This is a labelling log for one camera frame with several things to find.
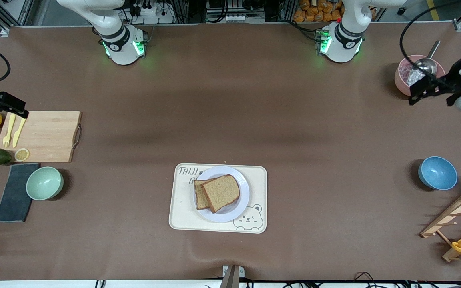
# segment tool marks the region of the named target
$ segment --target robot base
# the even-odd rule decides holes
[[[130,33],[129,40],[120,51],[113,51],[104,46],[108,57],[119,65],[133,64],[140,57],[145,57],[147,48],[147,42],[143,40],[143,30],[129,24],[126,24],[126,27]]]
[[[321,28],[323,31],[329,32],[329,42],[324,43],[316,43],[318,46],[318,51],[321,54],[326,55],[328,59],[338,62],[344,63],[348,62],[349,60],[353,59],[355,54],[359,52],[360,44],[362,44],[362,40],[356,45],[355,49],[345,49],[343,45],[338,42],[335,38],[335,27],[337,26],[336,22],[330,23],[330,25]]]

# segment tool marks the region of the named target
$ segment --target wooden rack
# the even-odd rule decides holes
[[[428,238],[430,236],[439,235],[447,244],[451,246],[451,241],[440,231],[443,226],[456,225],[453,221],[456,217],[461,216],[461,196],[456,199],[444,212],[442,212],[433,222],[431,222],[420,233],[421,237]],[[443,259],[447,262],[458,260],[459,253],[453,248],[450,248],[444,255]]]

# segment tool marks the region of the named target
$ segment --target yellow knife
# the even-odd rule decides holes
[[[12,137],[12,147],[15,148],[17,146],[17,141],[19,140],[20,132],[22,131],[22,127],[24,126],[24,123],[26,122],[26,118],[21,118],[20,119],[20,124],[19,124],[19,129],[15,131],[13,137]]]

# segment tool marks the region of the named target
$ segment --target white tray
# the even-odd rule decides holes
[[[250,200],[245,212],[231,222],[216,223],[202,217],[193,200],[194,180],[216,164],[181,163],[174,173],[170,227],[179,230],[220,231],[236,233],[263,233],[267,226],[267,172],[261,166],[225,165],[243,174],[250,186]],[[247,218],[261,219],[257,223]]]

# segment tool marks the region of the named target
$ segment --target metal ladle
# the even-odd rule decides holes
[[[437,64],[431,58],[435,54],[435,51],[437,50],[440,44],[441,44],[440,41],[438,40],[435,41],[435,44],[433,44],[433,47],[431,48],[430,53],[428,54],[428,58],[421,58],[417,60],[414,63],[414,67],[419,67],[420,69],[427,71],[428,73],[436,75],[437,74]]]

